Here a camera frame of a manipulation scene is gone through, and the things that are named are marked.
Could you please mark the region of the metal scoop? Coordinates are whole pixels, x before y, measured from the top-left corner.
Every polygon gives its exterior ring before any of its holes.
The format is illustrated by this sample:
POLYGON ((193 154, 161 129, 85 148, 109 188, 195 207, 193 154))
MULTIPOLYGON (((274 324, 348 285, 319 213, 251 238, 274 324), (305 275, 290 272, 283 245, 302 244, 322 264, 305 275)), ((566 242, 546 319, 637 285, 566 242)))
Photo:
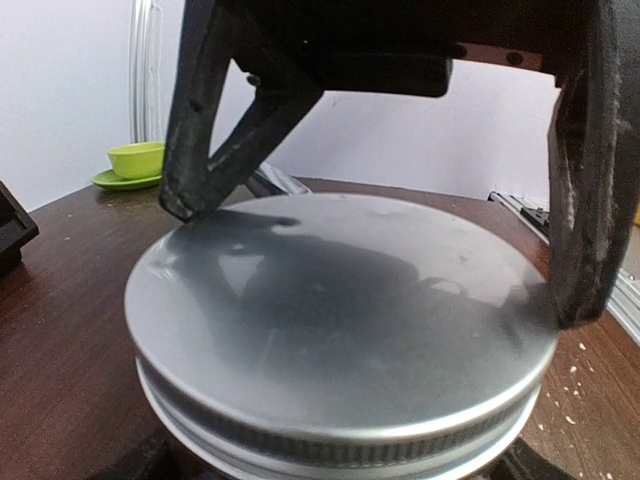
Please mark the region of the metal scoop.
POLYGON ((245 186, 256 198, 311 193, 311 190, 298 179, 267 162, 251 174, 245 186))

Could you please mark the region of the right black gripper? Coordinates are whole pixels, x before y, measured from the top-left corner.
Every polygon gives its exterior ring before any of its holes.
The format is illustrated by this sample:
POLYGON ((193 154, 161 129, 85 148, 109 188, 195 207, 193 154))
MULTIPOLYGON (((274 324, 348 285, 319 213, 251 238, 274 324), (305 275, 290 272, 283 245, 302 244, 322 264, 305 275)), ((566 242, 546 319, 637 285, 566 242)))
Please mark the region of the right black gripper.
POLYGON ((235 61, 268 90, 296 76, 324 90, 438 98, 456 60, 585 77, 635 95, 635 1, 189 1, 182 75, 235 61))

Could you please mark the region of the black three-compartment candy tray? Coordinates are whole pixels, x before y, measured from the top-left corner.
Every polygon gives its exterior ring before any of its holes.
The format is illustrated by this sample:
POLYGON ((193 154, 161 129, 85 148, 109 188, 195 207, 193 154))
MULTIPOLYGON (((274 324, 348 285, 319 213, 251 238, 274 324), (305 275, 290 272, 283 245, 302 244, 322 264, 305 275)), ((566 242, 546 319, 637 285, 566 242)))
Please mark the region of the black three-compartment candy tray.
POLYGON ((21 249, 39 234, 39 228, 3 182, 0 191, 0 274, 4 278, 22 261, 21 249))

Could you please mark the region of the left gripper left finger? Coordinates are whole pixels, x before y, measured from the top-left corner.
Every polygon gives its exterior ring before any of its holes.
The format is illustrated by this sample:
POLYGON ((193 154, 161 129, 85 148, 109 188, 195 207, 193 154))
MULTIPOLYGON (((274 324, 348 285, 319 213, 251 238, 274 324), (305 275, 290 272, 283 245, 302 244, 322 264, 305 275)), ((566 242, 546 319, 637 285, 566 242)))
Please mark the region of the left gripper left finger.
POLYGON ((89 480, 181 479, 182 472, 168 435, 156 430, 114 464, 89 477, 89 480))

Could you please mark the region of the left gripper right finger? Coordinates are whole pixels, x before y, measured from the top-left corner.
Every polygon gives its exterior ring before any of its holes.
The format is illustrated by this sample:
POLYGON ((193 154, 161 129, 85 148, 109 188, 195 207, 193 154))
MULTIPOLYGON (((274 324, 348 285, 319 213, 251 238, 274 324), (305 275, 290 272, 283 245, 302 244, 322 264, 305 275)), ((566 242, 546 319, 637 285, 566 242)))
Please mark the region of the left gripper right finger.
POLYGON ((574 480, 518 438, 489 470, 491 480, 574 480))

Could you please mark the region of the clear plastic lid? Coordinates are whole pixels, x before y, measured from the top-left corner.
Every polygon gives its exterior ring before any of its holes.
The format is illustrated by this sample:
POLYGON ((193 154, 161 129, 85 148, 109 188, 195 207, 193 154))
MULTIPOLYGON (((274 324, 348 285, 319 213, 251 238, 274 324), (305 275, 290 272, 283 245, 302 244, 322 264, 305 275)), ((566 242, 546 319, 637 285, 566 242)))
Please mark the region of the clear plastic lid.
POLYGON ((546 282, 439 209, 353 194, 253 199, 133 268, 144 393, 237 479, 460 479, 516 439, 554 356, 546 282))

